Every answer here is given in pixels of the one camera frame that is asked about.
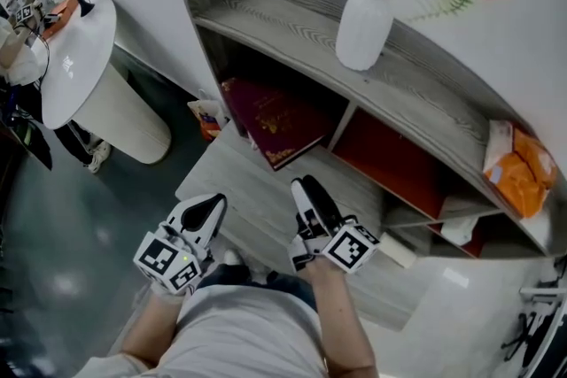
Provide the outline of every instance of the dark blue shorts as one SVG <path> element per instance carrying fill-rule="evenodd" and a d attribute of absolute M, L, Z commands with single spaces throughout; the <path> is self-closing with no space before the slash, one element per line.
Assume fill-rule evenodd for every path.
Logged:
<path fill-rule="evenodd" d="M 213 273 L 201 281 L 197 289 L 203 289 L 205 287 L 210 287 L 211 285 L 244 285 L 247 287 L 255 287 L 257 289 L 273 289 L 276 291 L 282 291 L 283 293 L 289 293 L 290 295 L 298 297 L 301 301 L 317 312 L 315 295 L 313 294 L 311 285 L 303 279 L 293 275 L 279 274 L 276 271 L 272 271 L 268 275 L 267 283 L 261 284 L 252 281 L 250 270 L 246 265 L 219 265 Z"/>

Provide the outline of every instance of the ribbed white vase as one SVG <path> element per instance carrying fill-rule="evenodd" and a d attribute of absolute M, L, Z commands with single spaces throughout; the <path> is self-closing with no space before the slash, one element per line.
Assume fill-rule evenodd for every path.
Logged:
<path fill-rule="evenodd" d="M 356 71 L 368 70 L 380 57 L 392 23 L 388 0 L 348 0 L 338 28 L 340 63 Z"/>

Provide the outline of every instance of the white floor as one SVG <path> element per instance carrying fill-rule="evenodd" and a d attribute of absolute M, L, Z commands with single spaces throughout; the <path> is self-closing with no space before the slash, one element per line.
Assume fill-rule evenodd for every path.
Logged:
<path fill-rule="evenodd" d="M 518 326 L 518 290 L 554 278 L 551 260 L 424 260 L 438 276 L 406 327 L 363 322 L 381 378 L 517 377 L 525 347 L 504 363 L 500 345 Z"/>

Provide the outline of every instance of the shirt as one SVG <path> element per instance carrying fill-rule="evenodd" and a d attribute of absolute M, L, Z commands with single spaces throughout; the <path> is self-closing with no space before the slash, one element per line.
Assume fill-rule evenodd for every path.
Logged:
<path fill-rule="evenodd" d="M 75 378 L 327 377 L 317 313 L 271 289 L 214 285 L 183 305 L 157 368 L 118 355 L 91 359 Z"/>

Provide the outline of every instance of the white round table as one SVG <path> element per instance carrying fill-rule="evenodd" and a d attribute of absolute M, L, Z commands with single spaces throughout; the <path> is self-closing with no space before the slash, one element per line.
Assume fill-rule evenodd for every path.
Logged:
<path fill-rule="evenodd" d="M 48 40 L 50 64 L 43 79 L 43 123 L 49 129 L 70 120 L 134 159 L 153 164 L 171 144 L 164 121 L 109 63 L 116 33 L 112 0 L 92 0 L 95 9 L 81 18 L 81 7 Z M 43 72 L 47 51 L 41 40 L 32 50 Z"/>

